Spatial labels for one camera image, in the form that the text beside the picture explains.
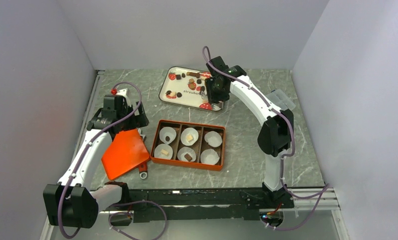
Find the white chocolate block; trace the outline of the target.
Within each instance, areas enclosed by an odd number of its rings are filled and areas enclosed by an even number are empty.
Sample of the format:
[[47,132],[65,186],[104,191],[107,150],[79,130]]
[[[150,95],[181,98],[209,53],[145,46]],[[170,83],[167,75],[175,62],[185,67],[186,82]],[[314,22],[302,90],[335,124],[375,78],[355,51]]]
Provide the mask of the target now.
[[162,150],[161,153],[162,153],[163,155],[166,155],[166,156],[169,155],[169,153],[168,153],[166,150]]

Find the white chocolate cube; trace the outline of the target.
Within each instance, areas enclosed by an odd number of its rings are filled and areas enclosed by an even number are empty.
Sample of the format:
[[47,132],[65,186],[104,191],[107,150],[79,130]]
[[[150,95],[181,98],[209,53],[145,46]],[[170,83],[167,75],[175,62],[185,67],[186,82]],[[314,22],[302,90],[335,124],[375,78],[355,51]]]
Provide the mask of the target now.
[[186,135],[186,141],[191,142],[194,137],[191,134]]

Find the brown chocolate square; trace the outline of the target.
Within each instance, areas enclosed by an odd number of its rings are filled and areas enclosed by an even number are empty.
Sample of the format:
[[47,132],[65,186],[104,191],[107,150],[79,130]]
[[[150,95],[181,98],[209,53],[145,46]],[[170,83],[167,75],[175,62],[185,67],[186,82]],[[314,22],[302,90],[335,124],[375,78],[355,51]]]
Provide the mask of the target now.
[[192,157],[187,153],[184,155],[184,158],[186,159],[186,161],[191,162],[192,161]]

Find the black slotted spatula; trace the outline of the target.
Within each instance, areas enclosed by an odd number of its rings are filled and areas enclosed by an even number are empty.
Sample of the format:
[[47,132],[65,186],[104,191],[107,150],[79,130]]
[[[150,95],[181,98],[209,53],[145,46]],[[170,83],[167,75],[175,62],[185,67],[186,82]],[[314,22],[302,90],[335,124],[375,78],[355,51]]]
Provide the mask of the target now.
[[201,99],[202,99],[202,101],[204,103],[208,102],[208,96],[207,96],[207,92],[206,91],[200,91],[200,96],[201,96]]

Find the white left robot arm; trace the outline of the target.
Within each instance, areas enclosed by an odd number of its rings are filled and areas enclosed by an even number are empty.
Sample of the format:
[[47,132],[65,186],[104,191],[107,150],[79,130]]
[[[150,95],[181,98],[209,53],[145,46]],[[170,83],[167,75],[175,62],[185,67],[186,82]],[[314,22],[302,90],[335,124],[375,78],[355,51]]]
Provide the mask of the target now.
[[141,101],[130,104],[125,95],[106,95],[87,124],[85,139],[65,174],[46,185],[43,198],[49,223],[58,227],[91,228],[98,213],[110,206],[124,210],[130,195],[126,183],[111,182],[90,191],[95,168],[120,132],[145,127],[149,121]]

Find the orange chocolate box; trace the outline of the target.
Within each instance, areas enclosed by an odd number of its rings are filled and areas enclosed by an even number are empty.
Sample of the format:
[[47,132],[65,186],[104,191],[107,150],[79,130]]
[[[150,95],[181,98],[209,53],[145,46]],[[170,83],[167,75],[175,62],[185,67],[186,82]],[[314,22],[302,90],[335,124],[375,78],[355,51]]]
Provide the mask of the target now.
[[[173,158],[172,159],[161,159],[154,157],[155,147],[159,144],[163,144],[159,139],[159,131],[163,127],[172,127],[176,130],[177,136],[175,140],[169,144],[169,146],[173,149]],[[186,128],[194,128],[199,133],[198,140],[191,146],[185,146],[181,143],[180,136],[184,129]],[[206,133],[210,131],[218,132],[222,136],[222,144],[219,147],[211,147],[208,143],[205,142],[204,136]],[[201,124],[201,123],[191,123],[191,122],[182,122],[182,121],[174,121],[162,119],[159,121],[157,125],[156,135],[153,141],[152,150],[151,150],[151,160],[157,164],[165,164],[172,165],[178,167],[186,167],[186,168],[195,168],[195,169],[203,169],[210,171],[220,171],[222,170],[224,164],[224,151],[225,151],[225,127],[220,125],[209,125],[209,124]],[[178,150],[182,147],[190,147],[196,153],[196,161],[195,162],[185,162],[177,159]],[[219,162],[216,165],[208,165],[202,164],[200,162],[200,155],[206,149],[216,150],[220,156]]]

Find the white paper cup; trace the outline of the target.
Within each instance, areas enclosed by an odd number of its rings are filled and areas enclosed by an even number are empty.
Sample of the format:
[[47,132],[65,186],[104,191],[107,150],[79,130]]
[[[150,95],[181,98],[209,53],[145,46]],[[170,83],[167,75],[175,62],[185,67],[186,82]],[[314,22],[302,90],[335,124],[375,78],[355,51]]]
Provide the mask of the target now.
[[217,148],[222,144],[222,136],[216,131],[210,131],[206,133],[204,140],[213,148]]
[[216,165],[220,156],[216,150],[206,149],[200,155],[200,162],[206,165]]
[[170,143],[172,143],[175,138],[177,136],[177,132],[174,128],[166,126],[160,129],[159,131],[159,139],[160,141],[162,141],[164,144],[169,145]]
[[[193,158],[192,161],[186,161],[186,159],[184,158],[185,154],[189,154]],[[185,146],[178,150],[177,159],[183,162],[195,162],[196,153],[192,148]]]
[[[186,135],[188,134],[194,137],[194,139],[191,142],[186,141]],[[192,146],[198,140],[198,138],[199,138],[198,131],[192,127],[184,129],[180,136],[181,143],[185,146]]]
[[[163,155],[161,153],[162,150],[166,150],[169,153],[169,155]],[[171,160],[173,158],[173,149],[168,144],[164,143],[159,144],[158,146],[155,147],[154,157],[158,159]]]

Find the orange box lid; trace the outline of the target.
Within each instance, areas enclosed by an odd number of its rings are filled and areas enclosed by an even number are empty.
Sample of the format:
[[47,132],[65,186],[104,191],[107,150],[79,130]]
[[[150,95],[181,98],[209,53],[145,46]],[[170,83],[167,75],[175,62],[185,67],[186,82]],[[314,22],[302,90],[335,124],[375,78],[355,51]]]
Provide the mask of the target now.
[[146,159],[150,159],[150,154],[137,129],[118,133],[104,153],[102,164],[108,179],[114,181],[138,169],[138,165]]

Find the white paper cup front left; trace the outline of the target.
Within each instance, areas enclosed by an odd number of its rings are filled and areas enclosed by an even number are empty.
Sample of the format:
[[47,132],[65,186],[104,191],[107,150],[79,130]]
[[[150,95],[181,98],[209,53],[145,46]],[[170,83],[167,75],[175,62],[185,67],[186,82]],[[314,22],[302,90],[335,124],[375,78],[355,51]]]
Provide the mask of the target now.
[[[161,153],[162,150],[166,150],[169,153],[169,155],[163,155]],[[155,147],[154,157],[158,159],[171,160],[173,158],[173,149],[168,144],[164,143],[159,144],[158,146]]]

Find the white paper cup back right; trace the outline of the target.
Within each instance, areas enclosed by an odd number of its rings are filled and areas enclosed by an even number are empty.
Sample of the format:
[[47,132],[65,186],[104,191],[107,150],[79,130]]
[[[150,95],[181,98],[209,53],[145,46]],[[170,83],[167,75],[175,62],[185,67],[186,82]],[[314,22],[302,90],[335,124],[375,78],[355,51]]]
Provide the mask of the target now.
[[222,144],[222,136],[216,131],[210,131],[206,133],[204,140],[213,148],[217,148]]

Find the white paper cup back middle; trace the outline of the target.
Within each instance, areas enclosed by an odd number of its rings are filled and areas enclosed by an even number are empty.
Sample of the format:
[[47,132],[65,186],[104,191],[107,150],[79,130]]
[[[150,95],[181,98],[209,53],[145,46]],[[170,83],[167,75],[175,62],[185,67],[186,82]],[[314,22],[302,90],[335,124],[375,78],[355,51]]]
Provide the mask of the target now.
[[[188,134],[194,137],[194,139],[191,142],[186,141],[186,135]],[[184,129],[180,136],[181,143],[185,146],[192,146],[198,140],[198,138],[199,138],[198,131],[192,127]]]

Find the white paper cup front middle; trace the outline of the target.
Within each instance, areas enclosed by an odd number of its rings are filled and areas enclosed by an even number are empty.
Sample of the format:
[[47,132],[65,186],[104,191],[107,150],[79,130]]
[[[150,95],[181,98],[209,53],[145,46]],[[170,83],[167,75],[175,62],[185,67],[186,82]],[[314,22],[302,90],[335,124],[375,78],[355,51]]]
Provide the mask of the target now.
[[[185,154],[189,154],[193,158],[192,161],[186,161],[186,159],[184,158]],[[178,150],[177,159],[183,162],[195,162],[196,153],[192,148],[185,146]]]

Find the clear plastic compartment box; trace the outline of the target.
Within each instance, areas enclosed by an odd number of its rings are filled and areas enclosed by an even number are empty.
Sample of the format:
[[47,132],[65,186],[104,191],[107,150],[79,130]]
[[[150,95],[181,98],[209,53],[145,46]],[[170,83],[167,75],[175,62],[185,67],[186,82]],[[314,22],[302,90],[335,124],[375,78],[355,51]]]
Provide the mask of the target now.
[[288,97],[282,90],[275,89],[272,90],[266,97],[275,105],[281,108],[282,111],[294,110],[296,104]]

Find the white paper cup front right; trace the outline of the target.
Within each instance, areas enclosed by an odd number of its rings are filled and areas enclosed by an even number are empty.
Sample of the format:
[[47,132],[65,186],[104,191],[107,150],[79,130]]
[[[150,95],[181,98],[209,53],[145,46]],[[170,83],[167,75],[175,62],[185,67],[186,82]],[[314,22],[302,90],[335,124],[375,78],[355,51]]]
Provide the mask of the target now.
[[200,162],[206,165],[216,165],[220,156],[216,150],[206,149],[200,155]]

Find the red handled adjustable wrench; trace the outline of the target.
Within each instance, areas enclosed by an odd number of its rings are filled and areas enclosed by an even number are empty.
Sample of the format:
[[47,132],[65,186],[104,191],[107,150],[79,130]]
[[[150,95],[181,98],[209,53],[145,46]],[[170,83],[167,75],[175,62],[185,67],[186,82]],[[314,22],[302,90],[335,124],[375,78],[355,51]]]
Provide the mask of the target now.
[[[143,134],[142,130],[139,128],[138,133],[142,139],[143,142],[146,140],[146,135]],[[145,180],[148,177],[148,168],[147,168],[147,162],[149,159],[144,160],[141,164],[138,165],[138,170],[139,170],[139,177],[142,180]]]

